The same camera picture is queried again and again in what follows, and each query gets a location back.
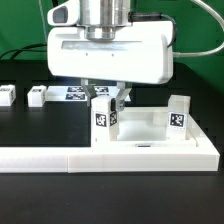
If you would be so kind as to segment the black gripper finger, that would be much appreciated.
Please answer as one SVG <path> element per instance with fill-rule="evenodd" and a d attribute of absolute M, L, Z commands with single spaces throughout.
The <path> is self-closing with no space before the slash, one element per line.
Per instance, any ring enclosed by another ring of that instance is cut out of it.
<path fill-rule="evenodd" d="M 121 112 L 125 108 L 125 99 L 132 89 L 132 84 L 130 82 L 117 83 L 118 94 L 115 98 L 111 99 L 111 110 Z"/>
<path fill-rule="evenodd" d="M 97 96 L 94 85 L 88 79 L 81 79 L 81 86 L 87 96 L 87 105 L 91 106 L 91 100 Z"/>

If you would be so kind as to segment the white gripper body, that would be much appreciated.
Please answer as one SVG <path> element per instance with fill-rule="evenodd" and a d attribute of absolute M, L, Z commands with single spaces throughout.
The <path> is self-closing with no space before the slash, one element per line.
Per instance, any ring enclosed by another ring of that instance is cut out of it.
<path fill-rule="evenodd" d="M 173 76 L 172 30 L 169 21 L 137 22 L 112 41 L 91 41 L 80 27 L 54 28 L 48 67 L 55 76 L 163 84 Z"/>

